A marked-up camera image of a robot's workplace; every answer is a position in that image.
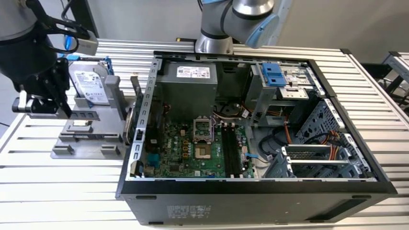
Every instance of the aluminum extrusion table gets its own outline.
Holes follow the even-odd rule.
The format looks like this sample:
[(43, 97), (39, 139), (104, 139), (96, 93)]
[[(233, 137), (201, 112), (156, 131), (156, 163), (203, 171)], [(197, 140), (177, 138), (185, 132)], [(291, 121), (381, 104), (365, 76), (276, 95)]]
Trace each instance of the aluminum extrusion table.
[[(193, 43), (100, 40), (98, 55), (112, 58), (120, 87), (132, 96), (130, 76), (145, 86), (153, 51), (193, 52)], [(179, 229), (409, 229), (409, 118), (351, 54), (340, 49), (235, 46), (237, 55), (311, 58), (320, 66), (351, 119), (399, 191), (335, 224), (164, 226)], [(70, 104), (74, 105), (74, 89)], [(123, 162), (50, 157), (64, 120), (19, 115), (0, 141), (0, 223), (4, 229), (131, 229), (139, 226), (124, 201), (115, 200)]]

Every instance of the motherboard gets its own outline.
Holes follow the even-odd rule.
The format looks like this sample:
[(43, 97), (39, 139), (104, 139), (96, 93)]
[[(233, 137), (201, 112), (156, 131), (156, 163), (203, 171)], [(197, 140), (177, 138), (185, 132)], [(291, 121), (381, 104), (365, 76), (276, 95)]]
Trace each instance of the motherboard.
[(155, 159), (148, 160), (147, 176), (253, 178), (244, 127), (231, 124), (211, 126), (209, 129), (204, 121), (193, 124), (169, 122), (165, 125), (161, 152), (148, 155), (151, 159), (155, 155)]

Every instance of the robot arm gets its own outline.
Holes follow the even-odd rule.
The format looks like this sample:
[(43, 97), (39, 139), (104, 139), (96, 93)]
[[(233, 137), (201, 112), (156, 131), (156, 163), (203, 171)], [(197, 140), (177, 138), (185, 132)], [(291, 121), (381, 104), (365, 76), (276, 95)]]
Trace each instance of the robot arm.
[(252, 48), (267, 44), (279, 25), (275, 0), (203, 0), (197, 53), (233, 54), (232, 37)]
[[(95, 35), (80, 25), (50, 17), (39, 0), (2, 0), (0, 24), (0, 73), (12, 80), (20, 92), (14, 112), (62, 112), (70, 118), (72, 110), (66, 95), (70, 89), (68, 61), (58, 58), (58, 53), (76, 52), (80, 41), (96, 40)], [(75, 47), (56, 49), (48, 38), (51, 34), (71, 36)]]

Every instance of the green circuit board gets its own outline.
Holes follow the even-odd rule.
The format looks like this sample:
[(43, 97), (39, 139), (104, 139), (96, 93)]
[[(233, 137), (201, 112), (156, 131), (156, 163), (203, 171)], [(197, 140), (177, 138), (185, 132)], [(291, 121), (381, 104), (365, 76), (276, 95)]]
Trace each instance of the green circuit board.
[[(243, 146), (248, 147), (245, 131), (243, 126), (236, 127), (237, 157), (240, 168)], [(221, 127), (215, 127), (213, 142), (193, 143), (193, 124), (168, 123), (165, 126), (163, 151), (160, 153), (159, 167), (155, 168), (156, 178), (196, 177), (196, 178), (225, 178)], [(203, 154), (204, 148), (209, 148), (209, 154)], [(252, 162), (247, 161), (248, 169), (241, 172), (244, 178), (253, 178)]]

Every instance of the blue drive latch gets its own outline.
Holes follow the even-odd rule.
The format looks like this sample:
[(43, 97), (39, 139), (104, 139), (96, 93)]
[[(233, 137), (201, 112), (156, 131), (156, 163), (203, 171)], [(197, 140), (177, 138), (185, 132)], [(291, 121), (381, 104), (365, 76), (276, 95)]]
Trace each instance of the blue drive latch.
[(281, 68), (277, 63), (263, 63), (261, 71), (268, 80), (268, 83), (267, 83), (268, 86), (284, 87), (287, 85), (287, 81), (283, 76)]

